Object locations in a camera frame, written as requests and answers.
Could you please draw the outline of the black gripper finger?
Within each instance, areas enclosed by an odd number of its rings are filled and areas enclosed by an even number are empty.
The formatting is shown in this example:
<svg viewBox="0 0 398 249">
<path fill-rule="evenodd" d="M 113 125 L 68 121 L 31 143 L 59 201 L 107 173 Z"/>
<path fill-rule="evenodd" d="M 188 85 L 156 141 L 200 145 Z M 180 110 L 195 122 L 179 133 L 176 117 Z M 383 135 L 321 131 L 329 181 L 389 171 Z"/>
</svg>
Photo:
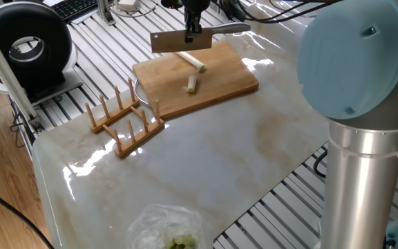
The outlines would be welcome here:
<svg viewBox="0 0 398 249">
<path fill-rule="evenodd" d="M 200 10 L 194 10 L 194 12 L 193 12 L 193 32 L 194 33 L 202 32 L 202 26 L 200 24 L 201 13 L 202 12 Z"/>
<path fill-rule="evenodd" d="M 192 10 L 186 8 L 184 10 L 184 20 L 185 20 L 185 38 L 184 41 L 185 42 L 192 42 L 193 41 L 193 37 L 192 37 L 192 33 L 194 31 L 195 28 L 195 16 Z"/>
</svg>

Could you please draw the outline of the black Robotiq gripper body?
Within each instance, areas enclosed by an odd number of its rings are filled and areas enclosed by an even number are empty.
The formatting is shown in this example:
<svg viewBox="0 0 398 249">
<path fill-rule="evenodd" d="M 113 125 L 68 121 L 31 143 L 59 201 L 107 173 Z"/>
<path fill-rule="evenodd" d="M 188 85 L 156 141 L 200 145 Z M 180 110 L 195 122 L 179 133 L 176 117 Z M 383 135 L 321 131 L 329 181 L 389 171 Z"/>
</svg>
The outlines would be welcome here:
<svg viewBox="0 0 398 249">
<path fill-rule="evenodd" d="M 181 0 L 187 10 L 193 12 L 202 12 L 210 5 L 210 0 Z"/>
</svg>

